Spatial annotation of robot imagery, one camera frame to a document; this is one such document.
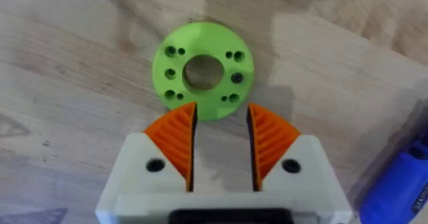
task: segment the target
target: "center hole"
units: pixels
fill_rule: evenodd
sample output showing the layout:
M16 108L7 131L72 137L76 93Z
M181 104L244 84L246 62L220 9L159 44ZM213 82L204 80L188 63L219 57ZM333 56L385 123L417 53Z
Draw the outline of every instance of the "center hole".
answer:
M187 84L197 90L214 88L223 77L223 64L209 55L198 55L187 62L184 77Z

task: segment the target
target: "blue device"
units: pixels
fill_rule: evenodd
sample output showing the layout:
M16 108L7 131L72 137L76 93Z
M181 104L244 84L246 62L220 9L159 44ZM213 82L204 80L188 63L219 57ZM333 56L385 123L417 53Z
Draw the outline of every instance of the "blue device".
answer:
M391 163L362 202L362 224L407 224L428 199L428 130Z

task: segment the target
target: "wooden surface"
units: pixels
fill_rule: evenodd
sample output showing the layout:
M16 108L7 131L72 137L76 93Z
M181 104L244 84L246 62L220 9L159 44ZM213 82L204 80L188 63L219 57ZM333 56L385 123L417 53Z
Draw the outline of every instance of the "wooden surface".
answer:
M0 215L95 223L124 137L165 112L157 44L203 19L244 38L250 100L320 138L355 207L428 123L428 0L0 0ZM250 190L245 108L196 141L197 191Z

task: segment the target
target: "green ring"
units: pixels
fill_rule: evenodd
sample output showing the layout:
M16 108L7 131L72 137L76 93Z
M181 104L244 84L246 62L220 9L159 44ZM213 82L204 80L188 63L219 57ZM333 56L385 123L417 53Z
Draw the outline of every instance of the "green ring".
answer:
M194 89L183 77L187 62L199 55L218 59L224 68L222 79L210 90ZM232 82L235 73L243 76L241 82ZM235 112L248 97L254 64L236 33L216 23L198 22L165 38L154 57L152 74L156 93L170 110L196 101L199 120L217 120Z

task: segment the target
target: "orange gripper pad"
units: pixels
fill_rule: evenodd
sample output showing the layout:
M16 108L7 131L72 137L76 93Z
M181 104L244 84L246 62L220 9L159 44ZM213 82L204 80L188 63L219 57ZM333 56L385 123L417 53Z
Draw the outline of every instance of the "orange gripper pad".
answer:
M144 131L186 179L187 191L193 191L196 124L197 106L191 102L166 113Z
M254 191L261 191L263 179L299 137L300 131L277 114L249 104L247 124L251 141Z

